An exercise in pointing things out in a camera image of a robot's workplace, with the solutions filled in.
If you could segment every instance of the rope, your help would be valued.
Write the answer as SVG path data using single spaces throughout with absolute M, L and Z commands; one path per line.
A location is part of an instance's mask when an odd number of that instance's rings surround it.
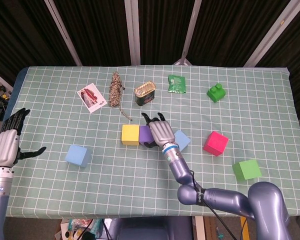
M 132 118 L 124 113 L 124 111 L 121 109 L 120 100 L 122 97 L 122 92 L 125 90 L 125 88 L 122 86 L 122 82 L 119 76 L 119 73 L 115 71 L 112 75 L 112 81 L 109 88 L 109 105 L 110 107 L 119 107 L 120 112 L 125 116 L 127 119 L 132 121 Z

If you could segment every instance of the canned food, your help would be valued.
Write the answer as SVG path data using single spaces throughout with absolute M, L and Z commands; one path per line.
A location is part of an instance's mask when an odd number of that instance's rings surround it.
M 135 102 L 139 106 L 143 106 L 155 98 L 156 85 L 152 81 L 148 81 L 134 89 Z

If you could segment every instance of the blue cube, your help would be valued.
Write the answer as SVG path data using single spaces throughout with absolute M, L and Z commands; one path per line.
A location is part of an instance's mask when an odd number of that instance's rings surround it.
M 65 160 L 68 163 L 80 166 L 85 168 L 88 164 L 88 161 L 91 158 L 91 154 L 89 149 L 77 146 L 77 145 L 71 145 L 69 148 L 68 153 L 65 156 Z
M 179 145 L 180 152 L 188 146 L 190 138 L 188 138 L 181 130 L 174 133 L 175 142 Z

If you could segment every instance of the robotic hand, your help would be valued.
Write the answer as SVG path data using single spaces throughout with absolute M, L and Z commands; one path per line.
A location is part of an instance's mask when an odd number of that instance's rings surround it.
M 142 113 L 154 142 L 145 143 L 148 148 L 159 146 L 175 180 L 181 184 L 178 200 L 184 205 L 206 206 L 210 209 L 236 214 L 255 220 L 258 240 L 290 240 L 287 225 L 289 215 L 280 189 L 270 182 L 256 182 L 248 197 L 237 191 L 220 188 L 202 188 L 184 160 L 170 124 L 162 113 L 152 119 Z
M 3 226 L 14 177 L 11 168 L 18 160 L 37 157 L 46 150 L 46 147 L 42 147 L 35 152 L 21 152 L 19 140 L 29 112 L 25 108 L 17 111 L 4 122 L 0 132 L 0 240 L 4 239 Z

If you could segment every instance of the table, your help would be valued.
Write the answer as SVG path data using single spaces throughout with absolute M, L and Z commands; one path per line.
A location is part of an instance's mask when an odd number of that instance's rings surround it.
M 300 127 L 286 68 L 221 68 L 205 66 L 54 67 L 23 70 L 9 108 L 31 109 L 20 147 L 47 150 L 14 167 L 7 215 L 28 218 L 95 216 L 212 216 L 209 209 L 182 205 L 179 184 L 158 148 L 121 143 L 129 120 L 108 105 L 89 113 L 77 91 L 96 84 L 109 98 L 112 73 L 118 71 L 125 91 L 122 109 L 144 125 L 141 112 L 164 114 L 174 131 L 190 139 L 182 152 L 204 188 L 247 194 L 249 186 L 269 181 L 281 188 L 290 215 L 300 215 Z M 186 78 L 186 93 L 168 93 L 168 75 Z M 153 81 L 155 98 L 140 107 L 134 88 Z M 206 92 L 217 82 L 226 96 L 213 103 Z M 223 155 L 202 150 L 212 131 L 229 138 Z M 92 152 L 86 168 L 65 162 L 71 144 Z M 237 182 L 232 165 L 257 159 L 262 177 Z

